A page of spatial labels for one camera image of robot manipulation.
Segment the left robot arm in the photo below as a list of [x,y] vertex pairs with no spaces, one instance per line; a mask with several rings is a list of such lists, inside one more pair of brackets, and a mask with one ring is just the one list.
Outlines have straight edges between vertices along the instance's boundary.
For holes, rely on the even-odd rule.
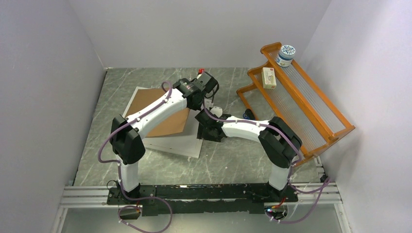
[[153,103],[128,117],[113,119],[109,142],[119,169],[120,198],[125,203],[135,203],[140,197],[138,162],[146,152],[143,139],[171,115],[184,109],[200,110],[206,95],[218,87],[218,81],[206,71],[192,80],[164,81],[165,94]]

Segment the brown backing board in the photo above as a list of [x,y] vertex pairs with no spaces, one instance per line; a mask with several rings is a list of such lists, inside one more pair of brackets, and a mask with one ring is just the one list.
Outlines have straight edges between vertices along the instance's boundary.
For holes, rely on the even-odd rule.
[[173,89],[169,95],[162,89],[136,89],[123,114],[142,138],[180,133],[189,115],[187,101]]

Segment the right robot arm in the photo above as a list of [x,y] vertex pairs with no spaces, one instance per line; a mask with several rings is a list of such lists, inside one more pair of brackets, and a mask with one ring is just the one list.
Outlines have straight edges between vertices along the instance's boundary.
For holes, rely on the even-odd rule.
[[280,117],[256,121],[227,115],[220,118],[202,110],[195,116],[203,132],[212,141],[224,137],[238,137],[259,142],[272,163],[267,195],[272,201],[280,201],[286,195],[286,186],[292,162],[299,155],[302,140]]

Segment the white picture frame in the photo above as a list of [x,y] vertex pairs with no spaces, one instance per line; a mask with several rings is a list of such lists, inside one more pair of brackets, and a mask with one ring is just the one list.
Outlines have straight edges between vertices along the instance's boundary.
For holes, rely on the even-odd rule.
[[196,159],[199,158],[203,140],[197,138],[199,123],[195,116],[198,113],[198,111],[194,110],[189,111],[186,124],[180,133],[144,138],[143,144],[145,148]]

